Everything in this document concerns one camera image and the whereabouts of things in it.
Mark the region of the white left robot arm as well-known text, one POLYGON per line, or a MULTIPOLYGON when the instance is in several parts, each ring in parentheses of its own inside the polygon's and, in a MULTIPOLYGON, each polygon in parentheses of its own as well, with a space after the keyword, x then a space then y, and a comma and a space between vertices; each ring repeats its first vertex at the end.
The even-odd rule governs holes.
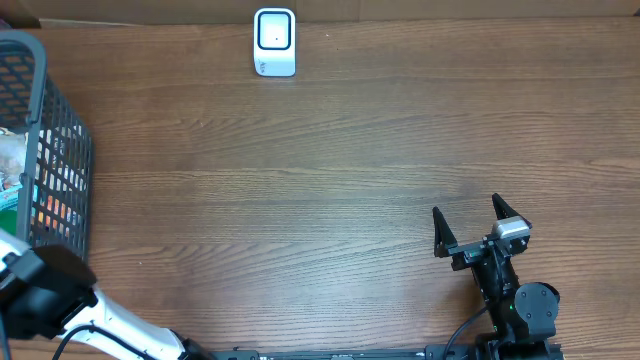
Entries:
POLYGON ((210 359, 194 341, 153 325, 110 299, 91 269, 63 245, 32 248, 1 232, 1 356, 11 339, 59 337, 117 359, 210 359))

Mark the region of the clear snack bag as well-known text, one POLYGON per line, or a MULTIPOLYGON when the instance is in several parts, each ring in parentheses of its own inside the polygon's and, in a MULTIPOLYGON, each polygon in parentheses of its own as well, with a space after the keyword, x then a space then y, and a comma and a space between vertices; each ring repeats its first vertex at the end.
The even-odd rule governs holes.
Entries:
POLYGON ((7 190, 20 183, 26 152, 25 134, 16 134, 6 128, 1 129, 1 190, 7 190))

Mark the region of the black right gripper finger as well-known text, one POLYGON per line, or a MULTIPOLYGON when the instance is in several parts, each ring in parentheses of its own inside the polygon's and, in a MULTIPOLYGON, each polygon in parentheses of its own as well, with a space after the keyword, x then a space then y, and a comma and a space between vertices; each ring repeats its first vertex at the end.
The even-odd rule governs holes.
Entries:
POLYGON ((504 220, 519 215, 498 193, 491 197, 494 211, 498 220, 504 220))
POLYGON ((438 207, 432 209, 434 221, 434 256, 449 257, 450 250, 458 246, 452 230, 438 207))

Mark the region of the green cap white jar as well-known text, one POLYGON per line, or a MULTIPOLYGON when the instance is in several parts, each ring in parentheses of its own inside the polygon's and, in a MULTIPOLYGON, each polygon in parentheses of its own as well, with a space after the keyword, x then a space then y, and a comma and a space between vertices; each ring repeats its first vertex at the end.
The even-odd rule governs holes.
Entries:
POLYGON ((12 236, 16 235, 17 212, 15 210, 2 210, 0 212, 0 228, 12 236))

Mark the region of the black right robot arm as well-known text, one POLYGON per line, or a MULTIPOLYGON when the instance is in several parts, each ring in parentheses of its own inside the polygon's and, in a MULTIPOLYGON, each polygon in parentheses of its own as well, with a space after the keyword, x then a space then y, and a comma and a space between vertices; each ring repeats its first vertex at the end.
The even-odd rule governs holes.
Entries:
POLYGON ((528 248, 532 224, 497 193, 492 195, 497 220, 481 240, 458 243, 443 213, 432 209, 434 255, 449 258, 454 271, 469 269, 484 307, 461 324, 445 345, 425 348, 427 359, 562 359, 556 335, 560 294, 544 282, 522 284, 511 259, 528 248), (490 316, 493 331, 470 345, 455 344, 460 334, 482 315, 490 316))

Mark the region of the teal wipes pack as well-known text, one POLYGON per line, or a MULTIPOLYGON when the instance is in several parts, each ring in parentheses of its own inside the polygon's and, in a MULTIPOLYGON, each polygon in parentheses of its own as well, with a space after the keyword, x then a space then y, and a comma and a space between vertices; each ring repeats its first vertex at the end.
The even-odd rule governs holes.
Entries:
POLYGON ((22 185, 3 183, 0 193, 0 211, 16 211, 19 203, 19 194, 22 185))

